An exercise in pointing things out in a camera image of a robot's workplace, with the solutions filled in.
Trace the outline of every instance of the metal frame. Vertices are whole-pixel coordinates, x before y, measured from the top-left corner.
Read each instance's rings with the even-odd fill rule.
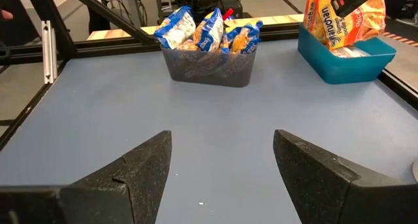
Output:
[[[117,15],[113,14],[104,5],[96,0],[80,0],[87,6],[90,6],[99,14],[118,25],[120,28],[128,32],[132,37],[107,40],[90,40],[74,43],[63,23],[57,8],[52,0],[31,0],[41,19],[49,18],[52,25],[56,29],[56,41],[59,53],[57,59],[63,62],[58,67],[60,74],[66,62],[72,58],[98,57],[119,54],[132,54],[142,52],[153,52],[160,50],[160,45],[150,38],[148,34],[142,30],[137,30],[131,24],[128,24]],[[299,23],[266,25],[261,29],[260,38],[262,41],[297,39]],[[20,46],[10,47],[10,57],[6,60],[0,60],[0,65],[9,66],[22,63],[42,62],[42,46]],[[410,104],[414,109],[418,110],[418,92],[407,83],[401,81],[393,73],[384,70],[379,75],[379,80],[384,83],[390,90],[394,91],[399,97]],[[26,117],[31,113],[32,109],[37,105],[42,96],[49,90],[51,84],[43,85],[38,93],[32,98],[29,104],[22,110],[19,116],[10,124],[5,133],[0,137],[0,151],[6,146],[17,128],[24,122]]]

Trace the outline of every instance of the red object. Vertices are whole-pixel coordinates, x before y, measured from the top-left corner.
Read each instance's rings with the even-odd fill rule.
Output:
[[[228,11],[223,15],[222,19],[225,21],[226,19],[228,19],[232,14],[234,13],[233,9],[228,9]]]

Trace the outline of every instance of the floor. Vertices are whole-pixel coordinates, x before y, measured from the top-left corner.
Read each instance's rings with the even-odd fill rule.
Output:
[[[304,11],[306,0],[288,0],[297,10]],[[157,25],[155,0],[142,0],[148,13],[148,25]],[[297,13],[284,0],[242,0],[244,12],[253,17]],[[69,0],[59,7],[73,41],[88,37],[89,15],[87,7],[77,0]],[[35,27],[40,31],[40,20],[34,10],[28,10]],[[405,82],[418,89],[418,69],[414,61],[417,48],[387,37],[385,42],[397,49],[398,54],[388,69],[401,76]],[[14,65],[0,74],[0,121],[14,119],[42,86],[42,63]],[[0,126],[0,135],[7,129]]]

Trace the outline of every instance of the blue plastic bin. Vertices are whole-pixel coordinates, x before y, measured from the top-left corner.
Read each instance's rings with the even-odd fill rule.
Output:
[[[299,27],[298,51],[326,83],[373,81],[396,54],[394,48],[378,38],[356,42],[355,46],[370,56],[336,57],[302,25]]]

